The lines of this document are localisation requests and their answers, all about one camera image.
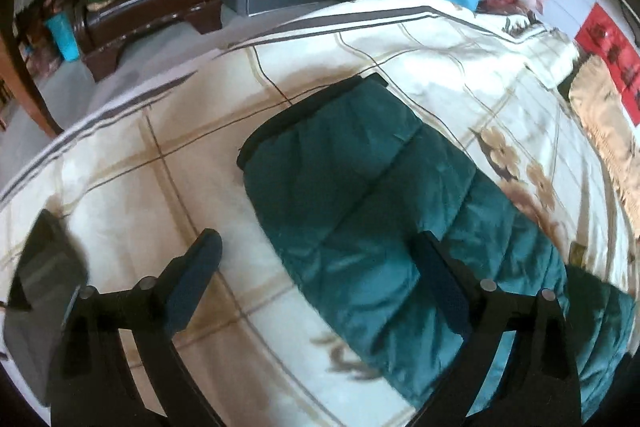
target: floor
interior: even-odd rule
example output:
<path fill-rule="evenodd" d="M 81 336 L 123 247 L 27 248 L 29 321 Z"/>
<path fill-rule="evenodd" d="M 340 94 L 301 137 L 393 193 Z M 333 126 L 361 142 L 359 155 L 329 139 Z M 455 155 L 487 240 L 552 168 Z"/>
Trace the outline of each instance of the floor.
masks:
<path fill-rule="evenodd" d="M 223 29 L 200 35 L 187 23 L 169 26 L 128 46 L 117 71 L 96 84 L 82 62 L 65 62 L 38 84 L 51 114 L 69 128 L 124 92 L 158 73 L 232 42 L 306 15 L 326 4 L 297 6 L 252 17 L 240 17 L 223 7 Z M 49 143 L 50 139 L 15 103 L 2 113 L 8 127 L 0 132 L 0 191 Z"/>

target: red paper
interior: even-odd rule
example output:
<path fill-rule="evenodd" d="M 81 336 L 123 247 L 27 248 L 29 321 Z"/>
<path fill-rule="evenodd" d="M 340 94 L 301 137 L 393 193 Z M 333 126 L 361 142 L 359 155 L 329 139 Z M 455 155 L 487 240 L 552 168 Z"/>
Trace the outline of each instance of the red paper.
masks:
<path fill-rule="evenodd" d="M 640 57 L 599 4 L 593 7 L 575 40 L 606 62 L 629 117 L 634 125 L 640 124 Z"/>

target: cream bedsheet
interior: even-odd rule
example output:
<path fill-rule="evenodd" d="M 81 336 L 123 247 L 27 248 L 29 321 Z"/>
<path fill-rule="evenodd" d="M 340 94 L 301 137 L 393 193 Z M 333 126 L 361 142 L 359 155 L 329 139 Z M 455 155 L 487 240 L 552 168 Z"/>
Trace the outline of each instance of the cream bedsheet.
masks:
<path fill-rule="evenodd" d="M 635 294 L 628 219 L 554 90 L 576 57 L 556 30 L 441 0 L 364 0 L 281 26 L 87 119 L 18 176 L 0 206 L 0 298 L 44 206 L 64 218 L 102 292 L 158 275 L 214 228 L 225 245 L 220 272 L 174 341 L 229 427 L 402 426 L 412 407 L 371 378 L 284 271 L 245 195 L 238 150 L 291 103 L 377 72 L 500 184 L 565 262 Z M 159 410 L 131 337 L 124 342 Z"/>

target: metal screw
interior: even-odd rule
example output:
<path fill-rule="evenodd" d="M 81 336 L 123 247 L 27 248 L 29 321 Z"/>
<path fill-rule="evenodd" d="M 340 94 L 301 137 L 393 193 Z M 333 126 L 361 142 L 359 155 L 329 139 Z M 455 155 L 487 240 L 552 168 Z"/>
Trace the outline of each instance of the metal screw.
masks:
<path fill-rule="evenodd" d="M 157 281 L 158 279 L 156 279 L 152 275 L 148 275 L 147 277 L 140 280 L 140 282 L 138 283 L 138 286 L 140 287 L 141 290 L 150 290 L 156 285 Z"/>
<path fill-rule="evenodd" d="M 546 301 L 553 302 L 556 300 L 556 294 L 553 290 L 549 290 L 547 288 L 542 290 L 542 296 Z"/>
<path fill-rule="evenodd" d="M 480 287 L 486 292 L 495 292 L 498 289 L 498 285 L 491 279 L 482 279 Z"/>
<path fill-rule="evenodd" d="M 85 300 L 91 297 L 96 292 L 97 292 L 97 289 L 95 289 L 93 286 L 85 286 L 80 290 L 80 293 L 78 294 L 78 296 L 82 300 Z"/>

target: wooden table leg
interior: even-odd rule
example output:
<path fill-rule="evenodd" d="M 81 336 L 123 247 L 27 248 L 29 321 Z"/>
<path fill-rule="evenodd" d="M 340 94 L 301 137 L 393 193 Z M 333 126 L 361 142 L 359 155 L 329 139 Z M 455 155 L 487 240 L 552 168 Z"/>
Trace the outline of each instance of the wooden table leg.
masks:
<path fill-rule="evenodd" d="M 15 100 L 50 137 L 63 132 L 51 116 L 47 104 L 22 60 L 14 38 L 14 0 L 0 0 L 0 76 Z"/>

